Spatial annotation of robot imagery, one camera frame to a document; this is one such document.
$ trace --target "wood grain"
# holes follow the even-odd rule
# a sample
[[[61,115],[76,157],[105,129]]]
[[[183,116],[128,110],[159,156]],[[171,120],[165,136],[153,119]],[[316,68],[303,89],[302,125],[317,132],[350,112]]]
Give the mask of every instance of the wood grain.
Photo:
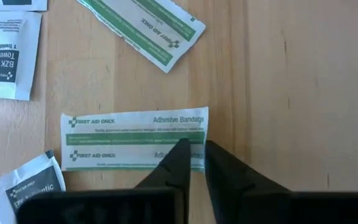
[[[206,24],[164,74],[76,1],[49,1],[30,102],[0,100],[0,175],[47,149],[60,115],[209,106],[208,138],[293,190],[358,190],[358,1],[177,0]],[[145,171],[65,173],[68,190]],[[212,223],[192,174],[190,223]]]

